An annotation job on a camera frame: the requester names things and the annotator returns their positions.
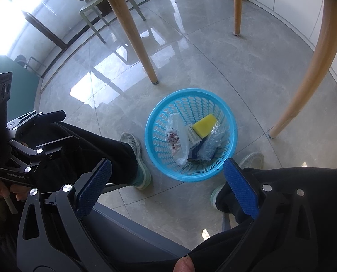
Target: silver screw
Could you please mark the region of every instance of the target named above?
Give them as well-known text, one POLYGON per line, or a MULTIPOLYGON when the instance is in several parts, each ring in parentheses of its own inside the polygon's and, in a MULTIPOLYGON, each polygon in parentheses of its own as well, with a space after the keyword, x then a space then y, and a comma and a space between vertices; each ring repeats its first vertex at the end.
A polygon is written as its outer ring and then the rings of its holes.
POLYGON ((268 185, 268 184, 264 184, 262 188, 263 188, 263 190, 266 191, 266 192, 272 191, 272 186, 270 186, 270 185, 268 185))
POLYGON ((37 194, 37 189, 36 188, 30 190, 30 195, 31 196, 34 196, 36 194, 37 194))
POLYGON ((71 184, 65 184, 65 185, 63 186, 63 191, 64 191, 64 192, 68 192, 68 191, 70 191, 72 188, 73 188, 73 186, 72 186, 71 184))
POLYGON ((298 194, 299 196, 304 196, 304 191, 303 191, 302 189, 298 189, 298 190, 297 190, 297 194, 298 194))

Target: sneaker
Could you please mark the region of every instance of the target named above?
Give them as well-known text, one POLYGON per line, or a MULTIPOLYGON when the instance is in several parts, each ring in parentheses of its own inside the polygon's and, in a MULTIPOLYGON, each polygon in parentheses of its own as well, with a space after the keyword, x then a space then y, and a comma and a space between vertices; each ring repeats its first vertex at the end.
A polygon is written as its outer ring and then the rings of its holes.
MULTIPOLYGON (((260 152, 250 153, 249 155, 247 155, 245 158, 243 158, 241 160, 241 162, 239 163, 239 167, 241 169, 253 168, 253 169, 263 170, 263 168, 264 168, 264 155, 261 154, 260 152)), ((218 208, 216 207, 216 199, 217 199, 217 196, 218 196, 219 192, 224 187, 224 185, 225 184, 216 188, 210 196, 210 203, 217 210, 218 210, 218 208)))
POLYGON ((122 133, 119 141, 131 146, 138 162, 137 177, 130 183, 129 186, 135 186, 138 190, 145 189, 151 183, 152 177, 150 170, 142 161, 141 145, 139 144, 139 141, 135 136, 128 132, 122 133))

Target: yellow sponge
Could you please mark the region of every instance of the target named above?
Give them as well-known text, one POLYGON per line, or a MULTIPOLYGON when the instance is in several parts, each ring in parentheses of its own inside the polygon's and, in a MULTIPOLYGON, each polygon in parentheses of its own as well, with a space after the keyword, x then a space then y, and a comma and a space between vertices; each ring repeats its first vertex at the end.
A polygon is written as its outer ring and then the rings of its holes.
POLYGON ((214 124, 217 122, 217 119, 210 113, 195 124, 192 125, 192 128, 201 139, 205 138, 211 132, 214 124))

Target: clear plastic wrapper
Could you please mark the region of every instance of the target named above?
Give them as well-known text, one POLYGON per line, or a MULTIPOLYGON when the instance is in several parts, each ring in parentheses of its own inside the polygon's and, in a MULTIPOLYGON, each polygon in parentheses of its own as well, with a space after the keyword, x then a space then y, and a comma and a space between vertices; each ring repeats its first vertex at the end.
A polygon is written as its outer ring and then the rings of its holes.
POLYGON ((185 165, 189 156, 189 139, 180 114, 174 113, 168 117, 166 138, 173 159, 179 166, 185 165))
POLYGON ((216 122, 211 129, 209 136, 203 142, 197 153, 198 160, 210 161, 215 154, 216 149, 221 145, 221 139, 225 134, 225 128, 219 122, 216 122))

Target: blue gripper pad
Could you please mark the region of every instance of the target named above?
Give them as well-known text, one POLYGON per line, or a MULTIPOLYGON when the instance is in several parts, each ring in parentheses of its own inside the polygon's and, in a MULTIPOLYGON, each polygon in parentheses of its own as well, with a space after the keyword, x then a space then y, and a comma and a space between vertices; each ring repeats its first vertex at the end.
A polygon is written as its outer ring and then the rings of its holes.
POLYGON ((255 219, 259 214, 258 197, 230 159, 224 162, 224 176, 243 212, 255 219))
POLYGON ((105 160, 84 185, 76 198, 76 215, 78 219, 91 212, 111 174, 112 164, 109 160, 105 160))

